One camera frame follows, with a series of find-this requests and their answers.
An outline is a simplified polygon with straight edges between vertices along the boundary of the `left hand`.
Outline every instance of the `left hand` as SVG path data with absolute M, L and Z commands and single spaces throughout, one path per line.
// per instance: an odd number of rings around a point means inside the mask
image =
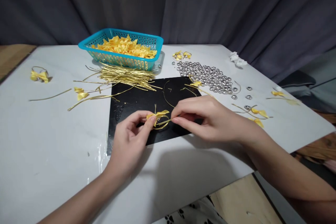
M 117 124 L 111 158 L 104 170 L 111 179 L 119 179 L 123 183 L 137 166 L 156 121 L 154 115 L 146 120 L 149 114 L 153 113 L 137 111 Z M 137 128 L 140 122 L 145 124 Z

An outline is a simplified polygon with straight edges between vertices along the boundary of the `blue basket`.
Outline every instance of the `blue basket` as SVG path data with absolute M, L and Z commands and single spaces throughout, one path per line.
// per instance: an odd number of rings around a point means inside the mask
M 151 50 L 157 50 L 155 57 L 153 59 L 144 59 L 131 55 L 118 54 L 91 48 L 92 44 L 94 44 L 96 47 L 98 44 L 103 44 L 103 39 L 108 41 L 108 39 L 112 39 L 114 36 L 127 37 L 128 34 L 132 41 L 137 39 L 138 44 L 150 47 Z M 84 39 L 78 44 L 78 46 L 80 49 L 86 50 L 96 61 L 110 65 L 122 65 L 125 67 L 139 68 L 150 71 L 152 70 L 155 61 L 157 61 L 160 56 L 162 44 L 163 38 L 159 36 L 106 28 Z

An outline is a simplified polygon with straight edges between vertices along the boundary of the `black mat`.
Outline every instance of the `black mat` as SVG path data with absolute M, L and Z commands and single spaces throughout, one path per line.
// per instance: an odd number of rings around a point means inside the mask
M 184 84 L 190 84 L 188 77 L 176 77 L 166 79 L 156 79 L 152 85 L 163 88 L 166 84 L 164 93 L 167 101 L 176 106 L 180 100 L 195 97 L 193 93 L 188 90 L 181 90 L 184 87 L 194 92 L 197 96 L 201 96 L 196 88 L 185 86 Z M 130 88 L 129 85 L 118 84 L 112 88 L 112 94 L 120 93 Z M 170 113 L 167 116 L 170 118 L 173 107 L 171 107 L 163 96 L 163 90 L 157 89 L 157 91 L 143 91 L 141 89 L 132 88 L 131 90 L 116 96 L 120 102 L 111 99 L 110 108 L 110 124 L 108 126 L 108 140 L 107 140 L 107 154 L 111 155 L 113 138 L 115 128 L 118 122 L 124 120 L 130 114 L 137 110 L 149 110 L 154 113 L 154 104 L 156 104 L 156 111 L 168 110 Z M 160 130 L 152 130 L 148 137 L 146 145 L 154 144 L 157 142 L 169 140 L 175 137 L 190 134 L 189 131 L 182 127 L 169 122 L 169 124 Z

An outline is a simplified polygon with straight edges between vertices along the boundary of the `table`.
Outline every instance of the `table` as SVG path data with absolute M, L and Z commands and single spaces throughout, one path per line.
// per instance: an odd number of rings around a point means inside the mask
M 250 65 L 238 69 L 222 45 L 164 45 L 158 78 L 177 77 L 172 65 L 176 51 L 192 53 L 191 61 L 216 66 L 237 81 L 239 106 L 258 104 L 274 118 L 265 131 L 286 151 L 293 152 L 334 131 L 334 127 L 301 104 L 271 99 L 271 80 Z M 91 74 L 96 62 L 75 45 L 38 47 L 0 86 L 0 222 L 35 223 L 77 193 L 105 168 L 110 98 L 77 102 L 69 91 Z M 48 84 L 29 79 L 32 66 L 53 77 Z M 231 105 L 230 95 L 212 93 Z M 245 98 L 251 95 L 251 101 Z M 115 195 L 96 223 L 150 223 L 253 172 L 238 144 L 213 145 L 191 135 L 163 141 L 145 150 L 133 178 Z

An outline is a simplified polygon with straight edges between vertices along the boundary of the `dark curtain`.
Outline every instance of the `dark curtain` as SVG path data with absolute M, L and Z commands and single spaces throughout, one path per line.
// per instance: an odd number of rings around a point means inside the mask
M 0 44 L 78 44 L 120 28 L 222 44 L 275 82 L 336 45 L 335 0 L 0 0 Z

